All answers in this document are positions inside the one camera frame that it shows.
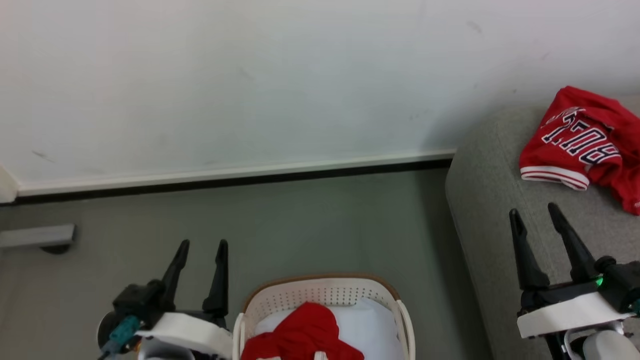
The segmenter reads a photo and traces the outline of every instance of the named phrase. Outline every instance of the red clothing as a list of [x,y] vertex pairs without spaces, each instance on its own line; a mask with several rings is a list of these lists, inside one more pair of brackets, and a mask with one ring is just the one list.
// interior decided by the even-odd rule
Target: red clothing
[[323,351],[329,360],[364,360],[360,351],[338,340],[339,332],[331,310],[306,302],[273,332],[249,339],[241,359],[313,360],[317,351]]
[[520,155],[520,173],[575,190],[611,187],[624,210],[640,215],[640,119],[618,101],[562,88]]

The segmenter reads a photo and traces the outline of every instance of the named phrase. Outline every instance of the jersey striped trim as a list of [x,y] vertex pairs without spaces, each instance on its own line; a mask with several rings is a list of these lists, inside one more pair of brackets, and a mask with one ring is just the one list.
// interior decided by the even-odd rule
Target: jersey striped trim
[[531,181],[550,181],[563,183],[574,190],[587,190],[589,179],[576,171],[559,167],[523,167],[520,169],[522,179]]

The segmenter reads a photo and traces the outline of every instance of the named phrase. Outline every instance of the white wall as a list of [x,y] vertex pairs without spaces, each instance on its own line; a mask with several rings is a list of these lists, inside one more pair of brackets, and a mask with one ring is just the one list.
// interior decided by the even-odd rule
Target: white wall
[[635,0],[4,0],[0,163],[38,193],[447,152],[488,112],[565,85],[640,91],[639,14]]

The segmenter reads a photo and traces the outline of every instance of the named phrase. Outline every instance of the red jersey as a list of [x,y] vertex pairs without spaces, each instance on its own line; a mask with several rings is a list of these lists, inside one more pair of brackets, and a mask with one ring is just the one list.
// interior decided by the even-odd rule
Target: red jersey
[[640,119],[613,99],[562,88],[520,155],[520,173],[574,190],[611,187],[626,211],[640,215]]

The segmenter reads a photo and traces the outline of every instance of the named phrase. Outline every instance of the black baseboard strip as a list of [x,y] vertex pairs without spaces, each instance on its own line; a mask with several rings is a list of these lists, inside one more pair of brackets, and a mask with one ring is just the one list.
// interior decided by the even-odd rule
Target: black baseboard strip
[[15,201],[0,206],[18,206],[26,204],[43,204],[46,202],[63,202],[73,200],[96,199],[100,197],[116,197],[126,195],[141,195],[146,193],[179,192],[206,188],[224,188],[227,186],[242,186],[266,183],[281,183],[284,181],[299,181],[324,179],[327,177],[354,176],[365,174],[380,174],[385,172],[402,172],[426,170],[431,168],[448,168],[451,159],[418,161],[391,165],[375,165],[369,167],[339,168],[334,170],[318,170],[309,172],[294,172],[289,174],[238,177],[234,179],[192,181],[186,183],[160,184],[148,186],[134,186],[130,188],[115,188],[105,190],[90,190],[83,192],[54,193],[47,195],[32,195],[17,197]]

